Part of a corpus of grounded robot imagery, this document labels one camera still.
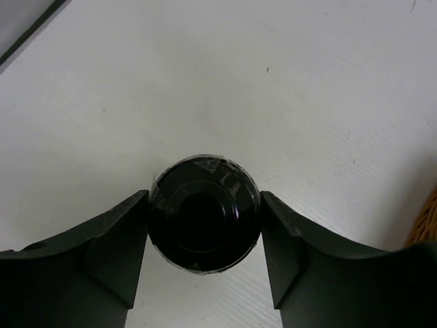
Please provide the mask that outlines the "black cap jar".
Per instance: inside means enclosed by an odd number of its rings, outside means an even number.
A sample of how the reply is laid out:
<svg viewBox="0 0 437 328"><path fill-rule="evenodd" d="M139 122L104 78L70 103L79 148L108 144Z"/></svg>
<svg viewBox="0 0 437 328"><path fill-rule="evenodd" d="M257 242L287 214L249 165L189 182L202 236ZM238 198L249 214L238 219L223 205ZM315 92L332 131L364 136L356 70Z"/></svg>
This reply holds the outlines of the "black cap jar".
<svg viewBox="0 0 437 328"><path fill-rule="evenodd" d="M260 236L261 195L239 164L200 154L168 167L152 184L147 228L175 267L207 275L244 260Z"/></svg>

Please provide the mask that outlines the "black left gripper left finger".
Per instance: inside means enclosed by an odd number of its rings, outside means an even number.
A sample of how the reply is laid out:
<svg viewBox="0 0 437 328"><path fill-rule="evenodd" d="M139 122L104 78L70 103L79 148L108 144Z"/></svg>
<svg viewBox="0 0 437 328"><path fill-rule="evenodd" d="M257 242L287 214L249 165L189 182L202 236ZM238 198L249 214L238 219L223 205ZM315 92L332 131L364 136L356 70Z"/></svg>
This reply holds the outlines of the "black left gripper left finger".
<svg viewBox="0 0 437 328"><path fill-rule="evenodd" d="M1 252L2 327L124 327L147 239L148 192L65 232Z"/></svg>

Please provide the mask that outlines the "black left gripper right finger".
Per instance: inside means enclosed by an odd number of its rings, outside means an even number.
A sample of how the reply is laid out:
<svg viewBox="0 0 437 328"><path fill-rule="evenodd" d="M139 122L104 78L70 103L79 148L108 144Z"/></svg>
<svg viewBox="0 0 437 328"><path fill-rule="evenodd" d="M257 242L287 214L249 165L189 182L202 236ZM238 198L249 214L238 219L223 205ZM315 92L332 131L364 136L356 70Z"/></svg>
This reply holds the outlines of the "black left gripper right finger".
<svg viewBox="0 0 437 328"><path fill-rule="evenodd" d="M284 327L435 327L436 244L384 251L262 193L262 239Z"/></svg>

